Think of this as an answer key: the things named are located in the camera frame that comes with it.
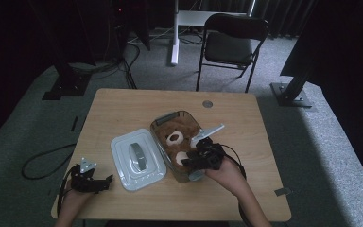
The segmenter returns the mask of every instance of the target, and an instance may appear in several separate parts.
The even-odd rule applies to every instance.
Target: gray carpet
[[[198,42],[195,36],[183,36]],[[258,98],[277,166],[287,196],[292,219],[273,226],[363,226],[363,168],[321,89],[305,84],[303,90],[313,103],[311,109],[281,107],[271,89],[272,82],[290,82],[280,77],[285,59],[296,40],[267,39],[260,53],[249,92]],[[193,91],[200,45],[181,42],[179,64],[170,63],[169,39],[151,41],[151,51],[143,45],[131,67],[139,89]],[[137,49],[128,46],[128,62]],[[84,64],[76,67],[90,68]],[[93,75],[85,96],[42,101],[56,77],[51,67],[37,77],[0,130],[0,226],[52,226],[50,210],[67,164],[38,181],[22,178],[23,163],[32,155],[76,143],[81,130],[73,122],[84,119],[99,88],[128,88],[125,68]],[[247,76],[228,69],[203,69],[201,91],[244,92]],[[40,176],[54,169],[73,148],[65,148],[33,162],[26,169]],[[104,226],[105,220],[87,220],[87,226]],[[243,226],[230,222],[230,226]],[[81,226],[78,220],[75,226]]]

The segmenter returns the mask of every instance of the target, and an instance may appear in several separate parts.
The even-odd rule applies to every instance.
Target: desk leg
[[[177,65],[179,60],[179,0],[175,0],[175,22],[173,26],[173,48],[172,48],[172,65]]]

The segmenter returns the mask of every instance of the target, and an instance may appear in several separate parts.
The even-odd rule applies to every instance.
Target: container lid
[[[128,191],[158,182],[166,174],[161,153],[146,129],[115,137],[111,149],[122,185]]]

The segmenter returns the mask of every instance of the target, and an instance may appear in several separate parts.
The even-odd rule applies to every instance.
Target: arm
[[[207,169],[205,173],[237,197],[244,214],[253,226],[270,226],[258,200],[235,163],[224,158],[220,170]]]
[[[66,184],[66,190],[70,188],[70,181]],[[85,202],[93,196],[94,193],[83,193],[76,190],[70,190],[66,193],[61,205],[61,210],[55,224],[55,227],[72,226],[78,212],[82,209]]]

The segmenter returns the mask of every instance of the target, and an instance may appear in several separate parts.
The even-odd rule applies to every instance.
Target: chair backrest
[[[227,13],[211,15],[204,26],[205,30],[216,30],[229,36],[263,41],[268,35],[268,22],[250,16],[237,16]]]

